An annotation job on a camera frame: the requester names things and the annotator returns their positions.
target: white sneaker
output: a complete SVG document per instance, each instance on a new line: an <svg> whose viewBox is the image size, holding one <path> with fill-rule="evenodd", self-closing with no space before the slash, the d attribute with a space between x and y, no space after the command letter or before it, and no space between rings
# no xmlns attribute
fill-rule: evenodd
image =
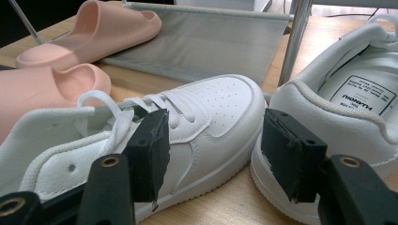
<svg viewBox="0 0 398 225"><path fill-rule="evenodd" d="M88 98L107 106L81 107ZM235 175L250 159L266 108L258 85L239 75L128 98L120 105L101 92L88 92L78 105L32 111L17 123L0 146L0 196L26 190L47 201L79 186L96 158L124 150L140 124L132 122L134 108L167 109L171 149L161 210ZM136 221L150 216L151 208L151 203L136 204Z"/></svg>
<svg viewBox="0 0 398 225"><path fill-rule="evenodd" d="M372 18L279 87L269 107L292 115L317 135L328 145L328 156L361 158L385 177L397 167L398 42L395 33L373 23L380 17L398 30L397 17ZM252 176L261 192L289 217L319 224L317 203L288 201L260 147L259 139Z"/></svg>

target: metal rod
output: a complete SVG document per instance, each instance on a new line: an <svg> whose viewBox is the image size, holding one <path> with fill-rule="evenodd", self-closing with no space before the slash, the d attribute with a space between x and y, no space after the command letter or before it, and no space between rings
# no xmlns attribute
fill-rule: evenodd
<svg viewBox="0 0 398 225"><path fill-rule="evenodd" d="M298 0L292 0L292 3L290 4L289 14L295 14L297 8L298 8Z"/></svg>
<svg viewBox="0 0 398 225"><path fill-rule="evenodd" d="M43 41L40 39L38 36L38 33L35 31L35 28L33 28L32 24L27 20L26 16L23 14L23 11L21 10L20 6L18 6L17 2L15 0L8 0L14 10L17 12L18 16L21 18L23 21L23 24L29 31L30 35L35 39L35 41L40 45L43 43Z"/></svg>
<svg viewBox="0 0 398 225"><path fill-rule="evenodd" d="M310 9L313 5L313 0L298 0L296 12L293 20L292 30L289 41L287 43L286 53L284 55L281 77L278 86L288 82L295 65L296 58L299 52L299 45L301 43L302 35L307 25Z"/></svg>

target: pink slide sandal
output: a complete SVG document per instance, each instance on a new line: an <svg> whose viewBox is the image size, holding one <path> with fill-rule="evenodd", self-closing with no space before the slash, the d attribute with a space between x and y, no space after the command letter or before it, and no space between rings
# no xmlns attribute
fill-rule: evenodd
<svg viewBox="0 0 398 225"><path fill-rule="evenodd" d="M16 67L66 70L144 43L160 30L161 19L153 11L88 0L80 6L69 34L23 52Z"/></svg>
<svg viewBox="0 0 398 225"><path fill-rule="evenodd" d="M62 72L50 67L0 71L0 144L25 113L75 107L78 97L89 90L111 93L108 74L90 64Z"/></svg>

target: white shoelace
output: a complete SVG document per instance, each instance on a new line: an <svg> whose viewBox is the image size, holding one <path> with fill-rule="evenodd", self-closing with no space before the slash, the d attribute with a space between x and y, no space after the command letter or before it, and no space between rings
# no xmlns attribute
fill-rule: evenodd
<svg viewBox="0 0 398 225"><path fill-rule="evenodd" d="M98 90L83 93L77 101L77 106L83 107L90 98L96 98L105 103L115 118L111 135L100 152L100 155L104 156L112 153L129 132L129 128L133 123L132 119L134 117L134 109L129 107L128 109L121 111L119 106L110 96ZM146 110L148 113L159 109L167 109L169 112L169 126L171 129L178 127L180 116L184 116L191 123L195 121L195 114L190 105L172 91L162 92L160 95L148 95L143 98L129 97L124 101L132 102Z"/></svg>
<svg viewBox="0 0 398 225"><path fill-rule="evenodd" d="M376 20L386 20L394 24L395 32L387 32L384 40L374 41L372 45L392 51L398 51L398 17L390 14L376 14L367 23L374 23Z"/></svg>

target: gray fabric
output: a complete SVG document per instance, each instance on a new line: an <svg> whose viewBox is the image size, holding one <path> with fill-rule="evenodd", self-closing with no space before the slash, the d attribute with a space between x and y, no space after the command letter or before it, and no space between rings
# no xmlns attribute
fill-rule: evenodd
<svg viewBox="0 0 398 225"><path fill-rule="evenodd" d="M152 40L102 62L194 82L222 74L264 80L289 17L228 9L133 3L162 20Z"/></svg>

